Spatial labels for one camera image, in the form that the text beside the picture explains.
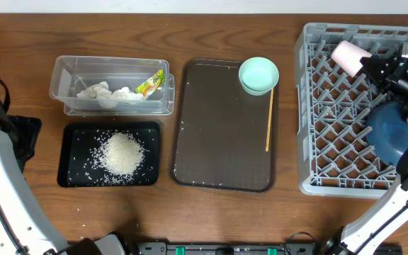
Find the dark blue plate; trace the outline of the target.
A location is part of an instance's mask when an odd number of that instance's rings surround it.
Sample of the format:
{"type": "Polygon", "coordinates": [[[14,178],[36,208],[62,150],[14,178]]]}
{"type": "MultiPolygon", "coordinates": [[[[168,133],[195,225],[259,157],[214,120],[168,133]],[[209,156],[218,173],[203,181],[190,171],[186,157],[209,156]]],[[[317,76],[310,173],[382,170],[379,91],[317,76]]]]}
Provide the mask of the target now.
{"type": "Polygon", "coordinates": [[[402,104],[391,101],[377,106],[368,114],[366,125],[372,128],[366,139],[374,146],[376,156],[396,167],[408,148],[408,124],[402,119],[402,104]]]}

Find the pink plastic cup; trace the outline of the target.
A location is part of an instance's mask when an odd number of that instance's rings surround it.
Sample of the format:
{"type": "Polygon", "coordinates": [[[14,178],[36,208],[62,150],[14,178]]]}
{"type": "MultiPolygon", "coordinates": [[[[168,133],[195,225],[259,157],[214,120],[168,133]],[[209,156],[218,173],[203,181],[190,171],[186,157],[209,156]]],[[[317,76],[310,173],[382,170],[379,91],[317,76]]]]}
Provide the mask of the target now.
{"type": "Polygon", "coordinates": [[[354,77],[361,70],[361,58],[372,57],[362,48],[343,40],[331,54],[331,58],[350,76],[354,77]]]}

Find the white tissue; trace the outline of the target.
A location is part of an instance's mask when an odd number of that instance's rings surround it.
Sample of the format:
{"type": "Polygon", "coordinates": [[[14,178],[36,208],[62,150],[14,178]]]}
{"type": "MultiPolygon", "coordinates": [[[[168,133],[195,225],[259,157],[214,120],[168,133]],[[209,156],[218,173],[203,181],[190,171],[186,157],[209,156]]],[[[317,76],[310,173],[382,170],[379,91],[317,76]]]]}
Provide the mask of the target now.
{"type": "Polygon", "coordinates": [[[119,101],[142,101],[141,93],[132,92],[128,87],[124,86],[116,91],[110,91],[106,81],[94,84],[77,95],[77,98],[94,98],[98,100],[98,104],[102,108],[115,108],[119,101]]]}

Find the white rice pile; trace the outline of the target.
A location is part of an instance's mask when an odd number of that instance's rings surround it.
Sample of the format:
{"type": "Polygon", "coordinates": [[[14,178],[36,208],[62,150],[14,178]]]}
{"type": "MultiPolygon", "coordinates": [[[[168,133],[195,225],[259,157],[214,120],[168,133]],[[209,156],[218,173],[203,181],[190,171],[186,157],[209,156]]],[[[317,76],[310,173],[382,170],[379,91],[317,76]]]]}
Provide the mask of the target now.
{"type": "Polygon", "coordinates": [[[77,130],[66,186],[150,186],[158,179],[159,132],[155,129],[77,130]]]}

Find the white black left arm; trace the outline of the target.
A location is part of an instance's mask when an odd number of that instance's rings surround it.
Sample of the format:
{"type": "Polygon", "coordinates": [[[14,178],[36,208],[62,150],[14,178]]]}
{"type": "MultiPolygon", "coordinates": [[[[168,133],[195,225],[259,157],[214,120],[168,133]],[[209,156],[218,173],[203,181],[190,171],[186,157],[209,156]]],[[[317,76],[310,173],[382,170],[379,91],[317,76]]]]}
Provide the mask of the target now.
{"type": "Polygon", "coordinates": [[[9,115],[10,103],[9,94],[0,99],[0,254],[128,254],[115,232],[69,244],[48,220],[23,176],[42,122],[9,115]]]}

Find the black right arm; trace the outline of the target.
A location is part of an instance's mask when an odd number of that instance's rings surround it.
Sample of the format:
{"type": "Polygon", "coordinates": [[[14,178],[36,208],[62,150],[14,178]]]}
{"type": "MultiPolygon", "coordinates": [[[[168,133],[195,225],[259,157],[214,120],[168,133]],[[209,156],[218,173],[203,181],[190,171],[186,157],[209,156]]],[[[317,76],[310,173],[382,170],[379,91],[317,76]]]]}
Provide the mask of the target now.
{"type": "Polygon", "coordinates": [[[408,220],[408,49],[390,58],[374,57],[356,48],[337,48],[332,59],[350,76],[364,70],[381,92],[397,101],[369,115],[375,126],[376,154],[396,166],[393,185],[364,215],[342,227],[321,248],[321,254],[374,254],[381,243],[408,220]]]}

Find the green yellow snack wrapper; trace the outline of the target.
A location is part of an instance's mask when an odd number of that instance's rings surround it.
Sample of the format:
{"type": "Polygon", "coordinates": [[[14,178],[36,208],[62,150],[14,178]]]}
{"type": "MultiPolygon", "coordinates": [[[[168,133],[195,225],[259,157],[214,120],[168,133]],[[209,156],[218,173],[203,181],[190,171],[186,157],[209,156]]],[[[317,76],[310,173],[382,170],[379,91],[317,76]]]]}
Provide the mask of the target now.
{"type": "Polygon", "coordinates": [[[157,73],[155,73],[150,78],[148,78],[148,80],[140,84],[135,89],[135,92],[137,94],[142,94],[143,99],[147,99],[158,89],[158,87],[163,82],[164,82],[164,70],[160,69],[157,73]]]}

